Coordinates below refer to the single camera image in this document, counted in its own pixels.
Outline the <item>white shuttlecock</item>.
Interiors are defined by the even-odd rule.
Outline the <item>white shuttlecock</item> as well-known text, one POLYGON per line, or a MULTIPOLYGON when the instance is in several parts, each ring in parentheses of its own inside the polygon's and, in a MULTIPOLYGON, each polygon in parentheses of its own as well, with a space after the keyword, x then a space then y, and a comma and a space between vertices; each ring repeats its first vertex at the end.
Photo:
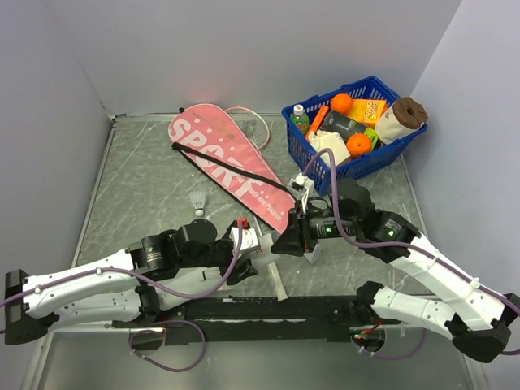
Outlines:
POLYGON ((310 252, 306 252, 304 257, 309 263, 315 264, 320 259, 322 251, 323 247, 318 243, 310 252))
POLYGON ((205 215, 207 193, 204 191, 194 191, 188 195, 188 199, 192 203, 195 215, 197 217, 203 217, 205 215))

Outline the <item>white shuttlecock tube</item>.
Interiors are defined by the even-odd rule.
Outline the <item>white shuttlecock tube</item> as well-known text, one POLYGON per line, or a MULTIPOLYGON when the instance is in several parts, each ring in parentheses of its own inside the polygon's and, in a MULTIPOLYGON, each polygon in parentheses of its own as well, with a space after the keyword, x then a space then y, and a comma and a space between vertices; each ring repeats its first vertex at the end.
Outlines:
MULTIPOLYGON (((281 256, 271 252, 271 245, 275 233, 269 233, 260 238, 261 249, 256 252, 251 252, 252 264, 258 269, 259 267, 268 266, 269 263, 275 262, 281 256)), ((177 297, 169 292, 156 289, 161 310, 169 310, 177 307, 189 300, 193 299, 193 295, 208 296, 208 292, 215 287, 215 285, 222 279, 216 267, 195 268, 193 271, 185 272, 181 276, 177 276, 172 280, 163 282, 162 284, 169 289, 190 295, 190 298, 177 297)))

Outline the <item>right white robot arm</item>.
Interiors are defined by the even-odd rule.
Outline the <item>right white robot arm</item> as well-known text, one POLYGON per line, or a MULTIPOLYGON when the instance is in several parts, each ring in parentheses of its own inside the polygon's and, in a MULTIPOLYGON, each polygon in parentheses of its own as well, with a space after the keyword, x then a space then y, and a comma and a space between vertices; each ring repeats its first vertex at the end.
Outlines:
POLYGON ((297 197, 288 225, 271 246, 274 254, 301 257, 320 240, 342 237, 366 254, 413 277, 435 299, 406 295, 380 283, 366 282, 358 290, 354 312, 363 323, 378 318, 398 320, 436 332, 478 362, 516 355, 506 346, 510 324, 519 316, 519 298, 501 294, 447 259, 403 216, 380 210, 370 192, 353 179, 332 185, 327 209, 312 206, 313 182, 303 174, 288 188, 297 197))

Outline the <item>pink badminton racket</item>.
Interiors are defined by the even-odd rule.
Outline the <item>pink badminton racket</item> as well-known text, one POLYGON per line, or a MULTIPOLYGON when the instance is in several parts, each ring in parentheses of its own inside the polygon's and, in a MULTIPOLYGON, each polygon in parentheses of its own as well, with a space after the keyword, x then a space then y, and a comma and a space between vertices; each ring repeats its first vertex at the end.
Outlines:
MULTIPOLYGON (((257 151, 261 151, 269 143, 271 131, 258 113, 243 106, 232 106, 227 108, 225 112, 233 119, 257 151)), ((271 262, 267 267, 277 300, 287 300, 288 294, 284 288, 277 264, 271 262)))

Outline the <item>white cloth bag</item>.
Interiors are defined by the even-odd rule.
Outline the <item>white cloth bag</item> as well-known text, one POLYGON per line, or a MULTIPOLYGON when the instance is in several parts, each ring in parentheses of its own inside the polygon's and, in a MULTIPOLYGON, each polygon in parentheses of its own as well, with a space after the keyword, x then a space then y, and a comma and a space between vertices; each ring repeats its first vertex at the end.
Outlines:
POLYGON ((330 149, 333 156, 335 166, 338 167, 342 163, 348 162, 351 154, 347 149, 346 143, 337 132, 326 132, 318 130, 311 132, 308 141, 316 153, 325 149, 330 149))

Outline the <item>orange fruit front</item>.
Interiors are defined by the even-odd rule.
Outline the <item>orange fruit front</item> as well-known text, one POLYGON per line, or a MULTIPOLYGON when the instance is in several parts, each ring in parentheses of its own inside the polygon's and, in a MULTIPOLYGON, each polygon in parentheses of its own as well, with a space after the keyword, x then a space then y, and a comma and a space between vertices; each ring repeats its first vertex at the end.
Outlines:
POLYGON ((366 134, 355 133, 346 141, 346 147, 352 158, 360 158, 372 151, 372 142, 366 134))

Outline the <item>orange fruit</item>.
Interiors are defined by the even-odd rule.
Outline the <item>orange fruit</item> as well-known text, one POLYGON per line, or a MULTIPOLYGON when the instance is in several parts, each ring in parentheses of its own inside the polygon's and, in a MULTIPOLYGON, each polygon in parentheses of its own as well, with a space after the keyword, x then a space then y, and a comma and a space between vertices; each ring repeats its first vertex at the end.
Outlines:
POLYGON ((372 151, 372 142, 366 134, 355 133, 346 141, 346 147, 352 158, 360 158, 372 151))
POLYGON ((331 99, 330 108, 342 115, 348 115, 353 108, 353 99, 347 93, 338 93, 331 99))

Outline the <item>green drink bottle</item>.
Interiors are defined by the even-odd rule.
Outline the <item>green drink bottle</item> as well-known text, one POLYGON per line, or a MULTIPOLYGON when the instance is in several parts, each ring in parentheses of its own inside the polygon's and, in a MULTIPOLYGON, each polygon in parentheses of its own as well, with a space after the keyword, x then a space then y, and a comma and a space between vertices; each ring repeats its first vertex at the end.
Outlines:
POLYGON ((292 113, 290 118, 294 125, 297 127, 298 131, 305 136, 310 128, 310 119, 306 113, 306 110, 303 105, 295 105, 292 108, 292 113))

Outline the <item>black packet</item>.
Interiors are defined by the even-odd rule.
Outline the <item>black packet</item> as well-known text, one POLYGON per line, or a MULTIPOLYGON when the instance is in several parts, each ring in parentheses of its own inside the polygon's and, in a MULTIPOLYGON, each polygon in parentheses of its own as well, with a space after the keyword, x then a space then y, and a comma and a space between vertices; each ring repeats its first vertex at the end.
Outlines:
POLYGON ((338 133, 344 140, 348 140, 352 135, 356 133, 364 133, 366 125, 359 123, 348 116, 342 115, 341 113, 330 110, 325 116, 320 129, 324 132, 335 132, 338 133))

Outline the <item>lime green packet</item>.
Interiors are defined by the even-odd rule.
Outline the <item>lime green packet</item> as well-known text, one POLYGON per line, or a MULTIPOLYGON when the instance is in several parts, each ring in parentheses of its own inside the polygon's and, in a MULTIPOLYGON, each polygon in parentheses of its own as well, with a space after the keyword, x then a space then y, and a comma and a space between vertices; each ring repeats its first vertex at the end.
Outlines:
POLYGON ((365 128, 364 134, 370 138, 371 150, 377 150, 382 145, 377 132, 373 128, 365 128))

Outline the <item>pink racket cover bag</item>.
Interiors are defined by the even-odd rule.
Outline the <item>pink racket cover bag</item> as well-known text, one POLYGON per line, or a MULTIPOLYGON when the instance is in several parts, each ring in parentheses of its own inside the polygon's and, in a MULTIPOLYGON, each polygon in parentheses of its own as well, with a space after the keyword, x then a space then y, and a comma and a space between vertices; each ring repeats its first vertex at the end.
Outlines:
POLYGON ((178 114, 168 136, 172 149, 267 226, 283 232, 295 200, 252 141, 264 128, 246 114, 207 103, 178 114))

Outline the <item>orange fruit back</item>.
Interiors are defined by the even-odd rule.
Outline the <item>orange fruit back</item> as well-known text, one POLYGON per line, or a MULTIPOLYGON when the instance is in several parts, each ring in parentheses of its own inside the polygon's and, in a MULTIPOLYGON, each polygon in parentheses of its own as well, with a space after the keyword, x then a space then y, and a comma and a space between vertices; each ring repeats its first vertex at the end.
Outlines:
POLYGON ((330 108, 342 115, 348 115, 353 108, 353 99, 347 93, 338 93, 331 99, 330 108))

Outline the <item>yellow orange snack box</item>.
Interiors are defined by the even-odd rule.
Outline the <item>yellow orange snack box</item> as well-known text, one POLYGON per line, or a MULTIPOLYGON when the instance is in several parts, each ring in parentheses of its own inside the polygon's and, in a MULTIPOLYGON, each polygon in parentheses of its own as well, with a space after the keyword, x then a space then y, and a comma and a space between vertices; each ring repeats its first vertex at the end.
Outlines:
POLYGON ((374 128, 387 109, 388 103, 383 99, 353 99, 353 105, 347 116, 358 123, 374 128))

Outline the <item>brown paper roll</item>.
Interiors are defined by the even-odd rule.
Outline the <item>brown paper roll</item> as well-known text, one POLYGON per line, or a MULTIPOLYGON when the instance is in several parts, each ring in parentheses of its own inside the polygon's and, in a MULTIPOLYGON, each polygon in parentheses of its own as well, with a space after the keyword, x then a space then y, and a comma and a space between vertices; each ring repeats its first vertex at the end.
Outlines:
POLYGON ((375 125, 378 138, 389 145, 420 129, 429 117, 425 108, 412 97, 398 98, 375 125))

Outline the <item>blue plastic basket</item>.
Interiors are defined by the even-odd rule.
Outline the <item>blue plastic basket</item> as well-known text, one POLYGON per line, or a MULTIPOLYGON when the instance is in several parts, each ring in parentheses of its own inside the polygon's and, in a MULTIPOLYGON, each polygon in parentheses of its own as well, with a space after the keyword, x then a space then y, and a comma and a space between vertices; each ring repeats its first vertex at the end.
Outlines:
MULTIPOLYGON (((313 95, 301 101, 300 104, 303 105, 309 118, 313 119, 321 106, 329 104, 338 93, 347 93, 353 98, 382 98, 388 103, 393 103, 399 98, 398 93, 388 87, 380 78, 368 76, 353 83, 344 84, 329 93, 313 95)), ((282 109, 281 114, 287 123, 288 153, 298 167, 304 169, 311 158, 316 155, 316 151, 292 121, 293 107, 292 103, 289 104, 282 109)), ((395 140, 390 145, 383 145, 360 158, 337 165, 336 178, 338 180, 345 178, 359 180, 390 165, 417 136, 423 134, 427 129, 428 126, 424 124, 415 132, 395 140)), ((318 194, 327 194, 332 184, 332 174, 330 167, 321 158, 312 165, 307 175, 314 181, 314 189, 318 194)))

